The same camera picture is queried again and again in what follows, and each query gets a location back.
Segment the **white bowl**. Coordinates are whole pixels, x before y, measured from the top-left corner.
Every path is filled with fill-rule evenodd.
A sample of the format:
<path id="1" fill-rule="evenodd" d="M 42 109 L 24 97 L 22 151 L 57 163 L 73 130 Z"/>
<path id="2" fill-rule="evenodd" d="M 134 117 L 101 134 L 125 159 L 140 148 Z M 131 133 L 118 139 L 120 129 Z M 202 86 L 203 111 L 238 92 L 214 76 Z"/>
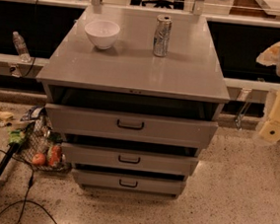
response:
<path id="1" fill-rule="evenodd" d="M 91 21 L 85 26 L 85 33 L 95 47 L 108 49 L 116 43 L 120 26 L 113 21 Z"/>

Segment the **middle grey drawer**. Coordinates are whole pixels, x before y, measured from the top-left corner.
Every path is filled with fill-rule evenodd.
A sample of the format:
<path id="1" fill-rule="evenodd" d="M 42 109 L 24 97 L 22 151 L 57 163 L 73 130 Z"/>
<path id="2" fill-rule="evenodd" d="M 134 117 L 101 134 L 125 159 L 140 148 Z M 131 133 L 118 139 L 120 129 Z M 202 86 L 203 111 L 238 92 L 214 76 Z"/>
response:
<path id="1" fill-rule="evenodd" d="M 64 142 L 66 161 L 87 166 L 107 167 L 185 176 L 193 172 L 197 159 L 189 156 L 149 153 L 145 151 L 77 145 Z"/>

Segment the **grey drawer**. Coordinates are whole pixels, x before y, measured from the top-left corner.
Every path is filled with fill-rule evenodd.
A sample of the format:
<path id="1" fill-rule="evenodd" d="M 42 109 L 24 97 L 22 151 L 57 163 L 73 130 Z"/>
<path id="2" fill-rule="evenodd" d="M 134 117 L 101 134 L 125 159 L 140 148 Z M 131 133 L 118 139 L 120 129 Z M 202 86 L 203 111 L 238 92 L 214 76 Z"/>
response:
<path id="1" fill-rule="evenodd" d="M 75 182 L 85 187 L 105 187 L 115 189 L 126 189 L 146 192 L 156 192 L 166 195 L 180 195 L 185 182 L 168 181 L 158 179 L 131 177 L 127 175 L 86 172 L 83 170 L 72 170 Z"/>
<path id="2" fill-rule="evenodd" d="M 87 166 L 107 167 L 185 176 L 193 172 L 197 159 L 189 156 L 149 153 L 145 151 L 77 145 L 64 142 L 66 161 Z"/>
<path id="3" fill-rule="evenodd" d="M 212 121 L 45 105 L 59 133 L 204 149 L 218 129 Z"/>

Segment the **red apple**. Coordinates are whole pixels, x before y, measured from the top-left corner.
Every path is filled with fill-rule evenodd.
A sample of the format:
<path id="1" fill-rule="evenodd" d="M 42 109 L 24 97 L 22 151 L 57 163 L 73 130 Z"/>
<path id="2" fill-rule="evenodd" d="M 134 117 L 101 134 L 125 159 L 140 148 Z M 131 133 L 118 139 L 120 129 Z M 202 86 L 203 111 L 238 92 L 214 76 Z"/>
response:
<path id="1" fill-rule="evenodd" d="M 32 164 L 35 166 L 43 166 L 45 164 L 46 157 L 42 153 L 37 153 L 33 156 Z"/>

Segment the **silver redbull can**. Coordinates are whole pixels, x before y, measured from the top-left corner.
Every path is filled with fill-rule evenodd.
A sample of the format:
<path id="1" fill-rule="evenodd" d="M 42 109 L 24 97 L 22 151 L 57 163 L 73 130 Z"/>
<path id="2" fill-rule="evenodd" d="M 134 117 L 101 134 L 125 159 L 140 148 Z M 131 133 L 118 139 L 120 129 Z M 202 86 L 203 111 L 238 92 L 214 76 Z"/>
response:
<path id="1" fill-rule="evenodd" d="M 169 15 L 161 14 L 157 16 L 155 28 L 153 53 L 159 57 L 168 55 L 168 46 L 171 36 L 172 18 Z"/>

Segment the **bottom grey drawer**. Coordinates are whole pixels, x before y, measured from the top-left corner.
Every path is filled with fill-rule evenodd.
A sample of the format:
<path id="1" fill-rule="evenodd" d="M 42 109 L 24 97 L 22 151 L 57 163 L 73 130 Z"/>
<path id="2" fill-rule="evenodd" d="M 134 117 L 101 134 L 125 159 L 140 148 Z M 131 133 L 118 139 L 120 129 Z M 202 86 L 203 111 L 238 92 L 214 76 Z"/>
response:
<path id="1" fill-rule="evenodd" d="M 158 179 L 131 177 L 127 175 L 86 172 L 83 170 L 72 170 L 75 182 L 85 187 L 105 187 L 115 189 L 126 189 L 146 192 L 156 192 L 166 195 L 180 195 L 185 182 L 168 181 Z"/>

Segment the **blue white snack bag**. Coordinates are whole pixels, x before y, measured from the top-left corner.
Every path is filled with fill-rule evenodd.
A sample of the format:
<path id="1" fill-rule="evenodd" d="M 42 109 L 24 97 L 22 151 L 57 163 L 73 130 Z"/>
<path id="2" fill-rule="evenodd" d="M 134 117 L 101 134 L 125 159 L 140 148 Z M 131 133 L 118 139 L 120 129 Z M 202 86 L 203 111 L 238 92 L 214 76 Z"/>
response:
<path id="1" fill-rule="evenodd" d="M 21 121 L 33 121 L 39 119 L 43 113 L 44 107 L 33 106 L 23 114 Z"/>

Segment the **grey drawer cabinet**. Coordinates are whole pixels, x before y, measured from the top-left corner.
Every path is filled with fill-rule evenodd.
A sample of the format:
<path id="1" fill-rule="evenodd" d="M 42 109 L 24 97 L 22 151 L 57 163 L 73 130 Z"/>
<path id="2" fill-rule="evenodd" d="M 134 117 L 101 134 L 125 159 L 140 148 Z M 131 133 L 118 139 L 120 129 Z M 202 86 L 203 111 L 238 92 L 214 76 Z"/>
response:
<path id="1" fill-rule="evenodd" d="M 169 53 L 157 57 L 152 45 L 158 15 L 155 10 L 88 7 L 37 74 L 48 104 L 217 123 L 230 97 L 206 20 L 174 13 Z M 116 43 L 108 49 L 95 47 L 86 36 L 85 26 L 97 20 L 120 26 Z M 63 143 L 197 160 L 200 151 L 207 148 L 56 133 Z M 71 164 L 72 170 L 147 179 L 186 182 L 189 176 Z"/>

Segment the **top grey drawer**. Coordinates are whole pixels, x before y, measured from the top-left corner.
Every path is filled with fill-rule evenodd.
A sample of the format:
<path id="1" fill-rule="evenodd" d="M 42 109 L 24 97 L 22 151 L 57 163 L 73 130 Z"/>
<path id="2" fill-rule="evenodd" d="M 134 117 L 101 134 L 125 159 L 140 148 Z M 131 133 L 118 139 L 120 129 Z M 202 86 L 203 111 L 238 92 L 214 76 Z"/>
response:
<path id="1" fill-rule="evenodd" d="M 59 133 L 204 149 L 218 129 L 212 121 L 45 105 Z"/>

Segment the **green snack bag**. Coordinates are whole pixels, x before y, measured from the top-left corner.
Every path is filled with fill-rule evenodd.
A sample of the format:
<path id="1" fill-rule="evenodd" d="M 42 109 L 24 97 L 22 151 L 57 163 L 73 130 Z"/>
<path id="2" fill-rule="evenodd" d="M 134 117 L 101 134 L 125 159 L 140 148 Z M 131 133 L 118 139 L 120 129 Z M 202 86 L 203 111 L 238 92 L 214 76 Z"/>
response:
<path id="1" fill-rule="evenodd" d="M 21 129 L 14 129 L 9 131 L 9 141 L 8 144 L 15 144 L 15 145 L 21 145 L 25 142 L 25 133 Z"/>

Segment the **clear plastic water bottle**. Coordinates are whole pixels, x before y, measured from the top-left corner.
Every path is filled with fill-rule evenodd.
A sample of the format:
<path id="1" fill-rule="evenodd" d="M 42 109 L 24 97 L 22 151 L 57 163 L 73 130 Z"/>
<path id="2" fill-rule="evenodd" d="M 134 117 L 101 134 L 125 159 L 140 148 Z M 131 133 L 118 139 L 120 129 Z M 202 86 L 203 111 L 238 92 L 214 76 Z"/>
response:
<path id="1" fill-rule="evenodd" d="M 18 32 L 13 32 L 12 40 L 22 62 L 30 63 L 32 58 L 30 57 L 24 38 Z"/>

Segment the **red fruit in basket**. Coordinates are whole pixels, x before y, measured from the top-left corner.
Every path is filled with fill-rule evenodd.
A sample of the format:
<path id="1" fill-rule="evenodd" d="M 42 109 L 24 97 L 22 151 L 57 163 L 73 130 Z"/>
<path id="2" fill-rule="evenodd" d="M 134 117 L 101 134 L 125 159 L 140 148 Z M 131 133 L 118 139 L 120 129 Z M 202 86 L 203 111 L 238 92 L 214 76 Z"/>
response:
<path id="1" fill-rule="evenodd" d="M 57 167 L 61 162 L 62 149 L 60 146 L 51 145 L 48 149 L 47 162 L 49 167 Z"/>

